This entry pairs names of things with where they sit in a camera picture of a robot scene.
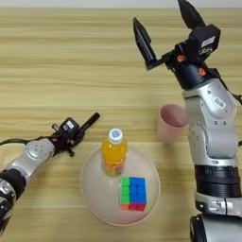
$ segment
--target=round plate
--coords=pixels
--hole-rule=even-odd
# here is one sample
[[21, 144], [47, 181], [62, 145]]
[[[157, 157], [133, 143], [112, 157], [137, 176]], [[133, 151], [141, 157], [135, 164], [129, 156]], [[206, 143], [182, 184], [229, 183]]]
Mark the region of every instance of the round plate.
[[[147, 207], [144, 212], [120, 209], [121, 177], [143, 177], [147, 185]], [[154, 164], [135, 147], [129, 147], [125, 169], [117, 178], [108, 177], [102, 169], [101, 149], [92, 153], [80, 176], [81, 194], [90, 210], [101, 220], [115, 226], [130, 226], [144, 220], [154, 210], [160, 196], [160, 180]]]

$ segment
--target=white bottle cap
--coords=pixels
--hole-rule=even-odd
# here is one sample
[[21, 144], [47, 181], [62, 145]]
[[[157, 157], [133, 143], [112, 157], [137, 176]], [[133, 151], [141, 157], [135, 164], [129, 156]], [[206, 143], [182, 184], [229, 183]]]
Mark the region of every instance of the white bottle cap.
[[110, 142], [112, 144], [120, 144], [123, 141], [123, 132], [119, 129], [112, 129], [110, 130]]

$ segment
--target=colorful cube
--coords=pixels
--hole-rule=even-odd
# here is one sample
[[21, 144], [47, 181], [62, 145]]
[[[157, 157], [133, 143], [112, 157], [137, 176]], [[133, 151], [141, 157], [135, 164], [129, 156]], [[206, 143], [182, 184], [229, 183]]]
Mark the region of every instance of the colorful cube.
[[120, 190], [122, 210], [145, 211], [147, 206], [145, 178], [123, 177]]

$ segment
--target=plastic cup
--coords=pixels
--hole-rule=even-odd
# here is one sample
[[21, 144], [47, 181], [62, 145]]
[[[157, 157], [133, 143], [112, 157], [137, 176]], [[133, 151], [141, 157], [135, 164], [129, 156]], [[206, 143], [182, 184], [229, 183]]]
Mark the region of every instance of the plastic cup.
[[160, 108], [158, 117], [157, 136], [159, 141], [173, 143], [188, 128], [189, 116], [185, 108], [167, 104]]

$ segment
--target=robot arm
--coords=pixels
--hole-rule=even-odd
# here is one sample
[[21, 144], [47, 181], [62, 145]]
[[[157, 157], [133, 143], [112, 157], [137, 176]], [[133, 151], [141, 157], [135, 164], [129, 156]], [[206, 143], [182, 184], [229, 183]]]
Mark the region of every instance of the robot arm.
[[81, 127], [72, 118], [67, 118], [60, 127], [54, 125], [55, 133], [26, 142], [23, 153], [0, 172], [0, 236], [8, 225], [16, 200], [24, 193], [39, 168], [64, 151], [74, 156], [71, 148], [81, 142], [85, 130], [98, 118], [99, 114], [95, 113]]
[[220, 29], [205, 25], [195, 8], [178, 0], [181, 16], [192, 29], [188, 40], [159, 60], [145, 28], [134, 18], [136, 44], [147, 70], [165, 64], [184, 89], [190, 117], [189, 145], [195, 166], [195, 202], [201, 215], [191, 218], [192, 242], [239, 242], [242, 238], [242, 194], [238, 171], [238, 139], [234, 98], [206, 59], [217, 49]]

